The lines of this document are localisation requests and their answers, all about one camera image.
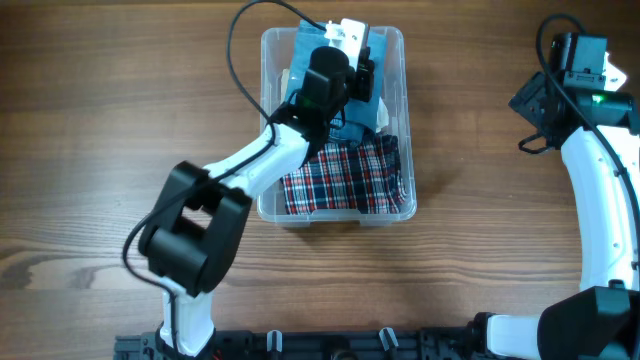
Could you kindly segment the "blue denim jeans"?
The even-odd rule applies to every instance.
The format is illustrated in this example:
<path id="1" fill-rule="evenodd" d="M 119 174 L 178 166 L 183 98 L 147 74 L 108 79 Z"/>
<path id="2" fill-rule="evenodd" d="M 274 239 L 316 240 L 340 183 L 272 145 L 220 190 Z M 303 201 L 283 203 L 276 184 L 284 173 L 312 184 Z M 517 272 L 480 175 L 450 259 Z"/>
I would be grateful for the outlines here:
<path id="1" fill-rule="evenodd" d="M 300 21 L 289 68 L 285 97 L 288 97 L 293 90 L 302 87 L 303 78 L 309 67 L 312 51 L 318 47 L 327 46 L 328 44 L 329 40 L 324 37 L 324 33 L 321 30 L 304 20 Z M 346 123 L 341 129 L 331 130 L 331 142 L 355 146 L 380 131 L 378 128 L 378 109 L 381 102 L 381 91 L 384 79 L 384 65 L 387 50 L 386 37 L 370 31 L 367 46 L 371 50 L 370 59 L 375 64 L 372 98 L 367 103 L 350 100 L 346 104 Z"/>

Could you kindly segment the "red plaid shirt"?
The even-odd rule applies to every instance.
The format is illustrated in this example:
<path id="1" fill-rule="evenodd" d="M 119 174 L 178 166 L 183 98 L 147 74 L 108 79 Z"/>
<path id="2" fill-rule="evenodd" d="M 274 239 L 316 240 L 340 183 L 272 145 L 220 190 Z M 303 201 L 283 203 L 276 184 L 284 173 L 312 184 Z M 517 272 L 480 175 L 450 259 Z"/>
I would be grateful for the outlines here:
<path id="1" fill-rule="evenodd" d="M 281 179 L 289 215 L 317 210 L 397 214 L 407 193 L 399 139 L 376 135 L 356 147 L 328 143 L 296 171 Z"/>

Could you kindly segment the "white printed t-shirt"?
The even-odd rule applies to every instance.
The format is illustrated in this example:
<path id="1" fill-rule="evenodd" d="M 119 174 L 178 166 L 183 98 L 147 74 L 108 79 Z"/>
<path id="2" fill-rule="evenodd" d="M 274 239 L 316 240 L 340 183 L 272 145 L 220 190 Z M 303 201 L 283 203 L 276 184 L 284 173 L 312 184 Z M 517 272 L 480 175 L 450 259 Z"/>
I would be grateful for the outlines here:
<path id="1" fill-rule="evenodd" d="M 380 98 L 378 102 L 377 115 L 376 115 L 376 132 L 383 132 L 390 123 L 389 111 L 384 103 L 383 99 Z"/>

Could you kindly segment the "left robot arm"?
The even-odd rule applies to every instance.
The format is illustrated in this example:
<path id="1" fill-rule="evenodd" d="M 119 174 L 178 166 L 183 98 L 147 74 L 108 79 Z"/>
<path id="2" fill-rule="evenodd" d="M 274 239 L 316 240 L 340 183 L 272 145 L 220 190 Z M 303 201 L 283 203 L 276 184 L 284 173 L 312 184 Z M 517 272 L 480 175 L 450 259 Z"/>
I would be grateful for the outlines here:
<path id="1" fill-rule="evenodd" d="M 128 239 L 162 289 L 165 318 L 156 332 L 167 359 L 210 354 L 213 291 L 229 271 L 257 195 L 316 156 L 346 124 L 350 100 L 368 102 L 375 62 L 368 46 L 353 54 L 334 46 L 312 50 L 302 84 L 266 118 L 249 145 L 209 167 L 188 161 L 169 173 L 151 212 Z"/>

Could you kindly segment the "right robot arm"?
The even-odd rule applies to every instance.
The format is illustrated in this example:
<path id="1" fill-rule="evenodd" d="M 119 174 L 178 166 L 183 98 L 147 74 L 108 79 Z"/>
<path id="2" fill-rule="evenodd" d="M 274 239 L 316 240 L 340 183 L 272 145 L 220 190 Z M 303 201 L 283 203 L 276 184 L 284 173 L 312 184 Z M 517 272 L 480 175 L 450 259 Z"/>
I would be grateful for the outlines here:
<path id="1" fill-rule="evenodd" d="M 576 202 L 578 293 L 539 315 L 484 313 L 470 350 L 516 359 L 639 356 L 639 119 L 624 76 L 555 72 L 531 78 L 509 102 L 558 149 Z"/>

